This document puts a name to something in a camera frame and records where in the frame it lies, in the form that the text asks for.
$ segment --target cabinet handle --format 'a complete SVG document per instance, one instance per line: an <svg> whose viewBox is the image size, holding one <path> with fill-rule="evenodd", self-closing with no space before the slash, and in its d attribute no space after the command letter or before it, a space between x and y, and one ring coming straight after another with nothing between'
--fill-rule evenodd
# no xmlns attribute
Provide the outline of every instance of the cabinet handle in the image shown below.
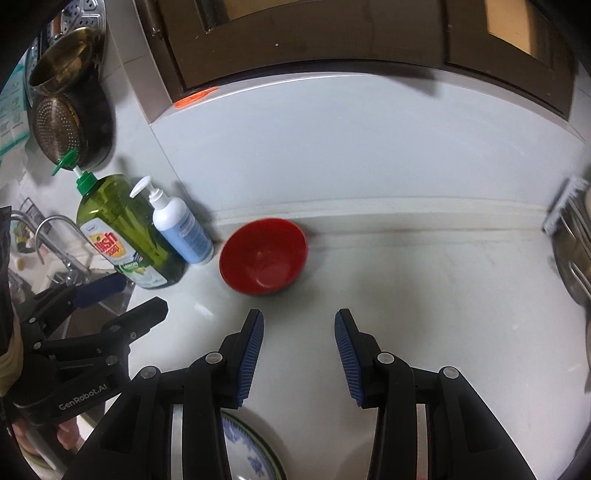
<svg viewBox="0 0 591 480"><path fill-rule="evenodd" d="M162 17L160 16L160 9L155 0L138 0L144 6L146 12L146 20L148 21L148 29L153 37L163 37L164 27Z"/></svg>

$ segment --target red bowl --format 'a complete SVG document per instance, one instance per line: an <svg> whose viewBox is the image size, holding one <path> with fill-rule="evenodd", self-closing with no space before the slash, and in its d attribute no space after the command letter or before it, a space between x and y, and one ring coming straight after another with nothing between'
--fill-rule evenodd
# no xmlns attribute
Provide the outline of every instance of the red bowl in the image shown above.
<svg viewBox="0 0 591 480"><path fill-rule="evenodd" d="M295 223L263 218L228 239L220 255L220 273L234 290L264 295L293 282L307 255L306 236Z"/></svg>

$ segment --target human hand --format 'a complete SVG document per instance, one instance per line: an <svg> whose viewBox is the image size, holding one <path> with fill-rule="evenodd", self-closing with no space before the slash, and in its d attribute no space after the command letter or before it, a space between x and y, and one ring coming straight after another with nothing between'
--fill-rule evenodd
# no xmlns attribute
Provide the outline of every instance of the human hand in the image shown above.
<svg viewBox="0 0 591 480"><path fill-rule="evenodd" d="M28 424L24 419L18 419L12 424L14 435L17 438L18 444L32 455L39 455L37 449L29 442L27 438ZM57 440L66 450L71 450L76 445L80 438L80 431L76 423L76 418L65 421L59 425L57 431Z"/></svg>

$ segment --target faucet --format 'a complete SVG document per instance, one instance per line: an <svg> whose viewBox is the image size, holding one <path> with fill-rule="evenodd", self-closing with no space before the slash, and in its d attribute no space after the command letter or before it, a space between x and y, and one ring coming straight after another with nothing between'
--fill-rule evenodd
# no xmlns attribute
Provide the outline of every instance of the faucet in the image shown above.
<svg viewBox="0 0 591 480"><path fill-rule="evenodd" d="M69 283L74 284L77 282L77 279L80 275L82 278L87 278L90 273L90 269L88 269L84 264L82 264L77 258L70 255L67 252L64 252L60 249L49 236L41 230L43 225L45 225L50 220L61 219L67 221L71 226L74 227L76 232L84 238L84 240L88 241L85 235L80 231L77 225L72 222L68 217L63 215L53 215L51 217L46 218L43 220L39 227L35 226L35 222L23 212L19 210L13 210L10 216L10 220L21 222L23 223L31 232L35 232L35 251L41 260L41 264L43 265L45 262L43 261L41 254L39 253L39 243L40 241L64 264L64 266L68 269L68 277Z"/></svg>

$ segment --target blue and white plate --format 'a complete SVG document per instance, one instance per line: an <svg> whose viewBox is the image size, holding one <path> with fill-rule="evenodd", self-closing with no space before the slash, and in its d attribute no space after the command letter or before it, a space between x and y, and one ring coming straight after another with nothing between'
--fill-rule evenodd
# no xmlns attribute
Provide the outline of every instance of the blue and white plate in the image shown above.
<svg viewBox="0 0 591 480"><path fill-rule="evenodd" d="M222 412L233 480L287 480L271 448L236 417Z"/></svg>

